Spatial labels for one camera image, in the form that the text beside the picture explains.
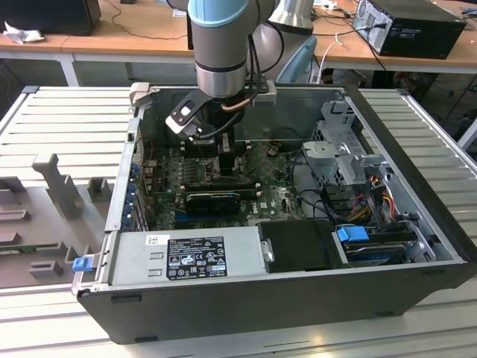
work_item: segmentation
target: black computer tower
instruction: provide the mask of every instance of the black computer tower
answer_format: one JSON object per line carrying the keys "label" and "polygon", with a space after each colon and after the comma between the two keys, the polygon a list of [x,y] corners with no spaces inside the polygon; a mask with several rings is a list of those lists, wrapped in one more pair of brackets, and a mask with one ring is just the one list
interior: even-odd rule
{"label": "black computer tower", "polygon": [[[382,24],[385,28],[372,28]],[[466,22],[426,0],[361,0],[355,29],[382,56],[445,59]]]}
{"label": "black computer tower", "polygon": [[89,36],[101,17],[98,0],[7,0],[0,6],[4,22],[44,34]]}

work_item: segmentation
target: white cable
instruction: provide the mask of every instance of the white cable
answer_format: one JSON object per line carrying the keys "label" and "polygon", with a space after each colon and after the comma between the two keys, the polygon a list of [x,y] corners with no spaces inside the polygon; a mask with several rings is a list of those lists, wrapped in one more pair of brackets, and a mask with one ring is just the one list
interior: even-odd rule
{"label": "white cable", "polygon": [[357,28],[355,29],[354,31],[346,31],[346,32],[337,32],[335,34],[335,42],[332,43],[331,45],[328,46],[328,48],[326,49],[325,53],[323,54],[323,58],[321,59],[321,65],[320,65],[320,74],[318,75],[318,79],[317,79],[317,84],[320,84],[321,82],[321,78],[323,77],[323,64],[325,63],[325,58],[326,58],[326,55],[328,54],[328,51],[334,46],[334,45],[342,45],[344,46],[344,43],[342,43],[339,39],[338,39],[338,35],[345,35],[345,34],[352,34],[353,32],[357,32],[357,31],[361,31],[361,30],[368,30],[369,27],[367,26],[364,26],[363,28]]}
{"label": "white cable", "polygon": [[464,17],[469,16],[469,15],[473,15],[474,13],[477,13],[477,11],[473,11],[472,13],[465,13]]}

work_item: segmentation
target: white paper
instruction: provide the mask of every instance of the white paper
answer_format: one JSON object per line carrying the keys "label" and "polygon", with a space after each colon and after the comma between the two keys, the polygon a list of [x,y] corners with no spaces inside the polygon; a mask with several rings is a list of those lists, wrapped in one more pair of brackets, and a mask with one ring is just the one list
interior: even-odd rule
{"label": "white paper", "polygon": [[6,31],[3,31],[3,34],[8,37],[11,41],[15,43],[19,43],[20,45],[23,45],[23,43],[32,43],[36,41],[41,41],[44,40],[45,37],[42,37],[41,32],[36,31],[36,30],[20,30],[19,28],[14,28],[13,26],[10,26],[7,24],[5,21],[5,29]]}

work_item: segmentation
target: sticker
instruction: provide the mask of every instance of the sticker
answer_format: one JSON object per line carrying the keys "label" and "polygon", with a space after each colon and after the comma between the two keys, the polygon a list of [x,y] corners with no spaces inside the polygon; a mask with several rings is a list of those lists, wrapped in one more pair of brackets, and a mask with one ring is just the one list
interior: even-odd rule
{"label": "sticker", "polygon": [[146,235],[146,245],[167,245],[171,235]]}
{"label": "sticker", "polygon": [[1,255],[5,255],[5,256],[7,256],[7,255],[20,255],[20,254],[21,254],[21,253],[20,253],[20,251],[18,251],[18,250],[5,250],[5,251],[0,251],[0,256],[1,256]]}
{"label": "sticker", "polygon": [[227,276],[223,236],[170,239],[167,241],[167,258],[166,276],[169,280]]}

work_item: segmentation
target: yellow wire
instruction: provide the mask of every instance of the yellow wire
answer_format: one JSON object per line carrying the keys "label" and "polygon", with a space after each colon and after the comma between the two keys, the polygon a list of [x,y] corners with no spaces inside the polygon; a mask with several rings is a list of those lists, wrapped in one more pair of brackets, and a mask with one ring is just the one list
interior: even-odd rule
{"label": "yellow wire", "polygon": [[368,211],[370,210],[370,207],[369,205],[367,207],[365,207],[363,210],[361,210],[359,213],[356,213],[354,216],[351,217],[351,219],[348,219],[349,222],[352,222],[356,219],[358,219],[359,217],[365,215]]}

